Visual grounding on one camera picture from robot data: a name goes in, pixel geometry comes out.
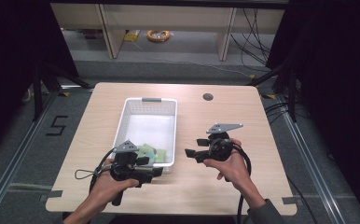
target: metal frame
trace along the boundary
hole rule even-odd
[[[278,94],[279,103],[285,103],[282,95]],[[323,201],[323,205],[330,217],[332,223],[347,223],[344,215],[341,213],[337,200],[334,198],[330,187],[325,182],[319,167],[314,161],[313,155],[306,144],[301,131],[299,130],[297,123],[292,120],[288,113],[284,114],[284,120],[287,123],[288,129],[297,144],[299,153],[305,162],[306,168],[311,175],[314,186]]]
[[[35,140],[35,136],[38,133],[40,125],[45,120],[47,112],[48,112],[50,106],[52,105],[52,103],[54,102],[54,100],[56,99],[57,94],[58,93],[56,91],[52,91],[48,95],[48,99],[44,103],[43,110],[41,111],[40,116],[38,117],[37,120],[33,121],[27,134],[23,138],[20,146],[18,147],[18,149],[15,152],[14,156],[12,157],[10,163],[8,164],[5,172],[1,176],[1,178],[0,178],[0,203],[2,202],[3,198],[5,197],[8,187],[11,184],[11,181],[13,180],[16,173],[20,169],[21,164],[22,164],[23,160],[25,159],[26,154],[28,153],[31,144]]]

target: gray floor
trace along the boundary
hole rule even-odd
[[[108,59],[102,39],[87,40],[75,31],[63,34],[81,78],[90,84],[113,81],[244,85],[250,81],[251,75],[259,77],[264,74],[242,66],[240,50],[233,41],[229,44],[227,59],[218,61],[215,35],[209,33],[173,32],[167,42],[158,44],[147,41],[142,31],[136,45],[124,43],[115,60]],[[235,38],[242,42],[241,35],[235,35]],[[273,38],[272,35],[262,35],[261,41],[269,47]],[[258,49],[249,49],[263,58]],[[250,57],[244,56],[243,61],[254,69],[267,70]],[[259,85],[260,93],[271,93],[273,82],[274,78]],[[72,84],[65,79],[61,79],[61,83]],[[90,95],[90,91],[70,91],[67,97],[56,97],[0,204],[0,223],[52,223],[60,215],[45,209],[44,196],[55,182]],[[262,103],[267,107],[278,102],[262,99]],[[33,110],[33,101],[26,102],[7,129],[0,144],[0,177],[32,124]],[[305,197],[318,223],[332,223],[284,116],[273,114],[278,111],[272,111],[268,118],[272,122],[272,133],[284,169]],[[313,120],[308,117],[307,109],[297,105],[297,114],[298,127],[346,222],[360,223],[360,205],[335,161],[327,157],[329,150]],[[50,127],[56,116],[68,116],[67,119],[58,119],[58,124],[66,125],[63,134],[47,136],[47,133],[58,131]],[[111,214],[100,214],[92,223],[107,223],[112,217]],[[300,204],[298,212],[293,217],[285,217],[285,220],[287,223],[313,223],[305,204]]]

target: wooden table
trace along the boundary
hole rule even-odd
[[[214,99],[204,100],[204,93],[211,93]],[[284,204],[282,200],[293,195],[256,88],[139,83],[96,85],[52,189],[62,190],[62,197],[48,199],[49,211],[74,211],[87,197],[90,178],[76,180],[75,170],[94,170],[112,147],[122,107],[129,97],[177,100],[175,161],[171,173],[155,177],[139,189],[127,189],[121,205],[109,204],[105,212],[235,215],[239,191],[231,183],[216,180],[216,169],[196,163],[185,153],[185,148],[206,150],[207,147],[197,146],[196,139],[206,138],[206,130],[215,123],[244,125],[228,133],[242,141],[260,193],[270,198],[282,215],[297,212],[295,204]],[[244,203],[244,214],[247,209]]]

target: yellow tape roll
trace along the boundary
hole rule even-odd
[[[164,42],[169,39],[170,36],[169,31],[150,30],[147,32],[147,39],[153,42]]]

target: green object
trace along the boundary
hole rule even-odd
[[[156,163],[165,163],[166,150],[165,149],[157,149],[157,153],[155,156],[156,156],[156,159],[155,159]]]
[[[148,165],[153,165],[154,163],[165,163],[166,150],[165,149],[154,149],[152,146],[144,143],[142,146],[139,146],[139,151],[137,151],[137,158],[148,157]]]
[[[139,147],[139,151],[136,152],[137,153],[137,158],[140,157],[148,157],[149,161],[148,161],[148,165],[152,165],[155,162],[155,149],[147,144],[143,144],[142,146]]]

